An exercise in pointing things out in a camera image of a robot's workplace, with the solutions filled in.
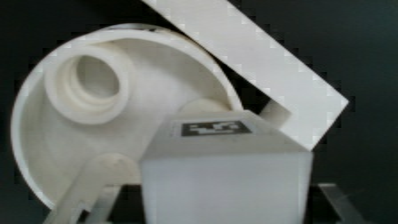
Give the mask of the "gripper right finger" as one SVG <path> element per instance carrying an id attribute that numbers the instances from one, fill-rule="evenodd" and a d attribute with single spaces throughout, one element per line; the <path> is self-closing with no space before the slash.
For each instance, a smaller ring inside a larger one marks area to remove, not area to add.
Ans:
<path id="1" fill-rule="evenodd" d="M 307 224 L 369 224 L 333 183 L 309 188 Z"/>

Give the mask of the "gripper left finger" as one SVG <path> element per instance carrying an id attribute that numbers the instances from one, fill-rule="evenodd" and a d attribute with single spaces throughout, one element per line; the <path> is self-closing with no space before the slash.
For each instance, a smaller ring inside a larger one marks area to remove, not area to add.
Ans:
<path id="1" fill-rule="evenodd" d="M 142 224 L 138 185 L 106 185 L 83 224 Z"/>

